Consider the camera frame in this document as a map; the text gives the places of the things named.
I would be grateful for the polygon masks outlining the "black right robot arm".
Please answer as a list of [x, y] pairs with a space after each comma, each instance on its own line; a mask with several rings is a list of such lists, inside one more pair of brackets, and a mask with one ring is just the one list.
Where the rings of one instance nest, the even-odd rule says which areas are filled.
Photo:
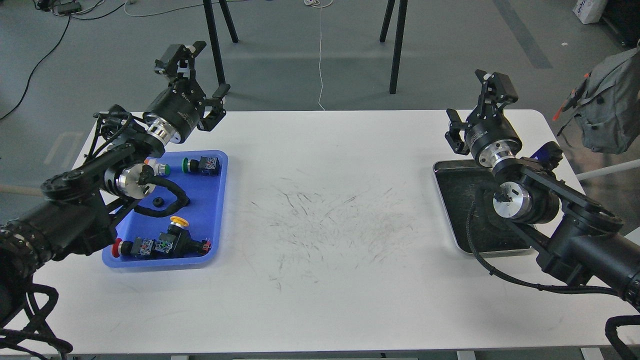
[[[514, 85], [503, 73], [474, 73], [481, 83], [478, 103], [466, 121], [456, 110], [446, 110], [445, 139], [454, 153], [472, 155], [493, 176], [477, 186], [466, 216], [475, 259], [490, 275], [515, 285], [556, 294], [617, 296], [638, 309], [639, 246], [619, 233], [622, 220], [556, 178], [554, 169], [563, 158], [556, 142], [545, 143], [532, 157], [518, 158], [522, 141], [504, 114], [507, 105], [518, 101]], [[473, 243], [474, 214], [493, 214], [537, 251], [538, 266], [562, 285], [526, 282], [489, 264]]]

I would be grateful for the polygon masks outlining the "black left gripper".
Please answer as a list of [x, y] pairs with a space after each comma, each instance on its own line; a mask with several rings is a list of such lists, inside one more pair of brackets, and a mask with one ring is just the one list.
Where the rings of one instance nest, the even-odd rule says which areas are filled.
[[173, 81], [147, 107], [142, 118], [148, 125], [147, 134], [164, 146], [169, 142], [182, 144], [194, 129], [211, 132], [226, 116], [225, 96], [231, 85], [220, 84], [206, 98], [195, 80], [195, 59], [206, 46], [205, 41], [195, 41], [189, 46], [171, 44], [154, 62], [154, 73]]

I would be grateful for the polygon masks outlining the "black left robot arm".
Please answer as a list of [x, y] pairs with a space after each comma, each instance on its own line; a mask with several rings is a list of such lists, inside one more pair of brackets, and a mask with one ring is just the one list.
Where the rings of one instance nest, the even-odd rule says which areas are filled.
[[154, 173], [147, 158], [160, 158], [169, 142], [182, 144], [194, 129], [212, 131], [226, 116], [222, 83], [207, 97], [196, 80], [195, 60], [205, 41], [173, 44], [155, 61], [167, 87], [141, 117], [113, 105], [96, 112], [90, 150], [83, 164], [48, 178], [45, 201], [1, 226], [1, 347], [27, 353], [25, 340], [43, 342], [66, 359], [73, 346], [55, 336], [47, 316], [58, 292], [35, 284], [48, 261], [89, 256], [115, 243], [116, 227], [130, 212], [163, 218], [189, 204], [176, 183]]

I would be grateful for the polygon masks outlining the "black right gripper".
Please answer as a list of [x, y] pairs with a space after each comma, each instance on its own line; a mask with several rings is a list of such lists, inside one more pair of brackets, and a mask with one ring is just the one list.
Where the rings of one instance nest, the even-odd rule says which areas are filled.
[[449, 130], [445, 139], [455, 154], [471, 154], [478, 166], [494, 167], [514, 158], [522, 141], [505, 117], [503, 107], [519, 100], [510, 77], [497, 71], [474, 71], [482, 87], [477, 107], [462, 121], [457, 110], [446, 109]]

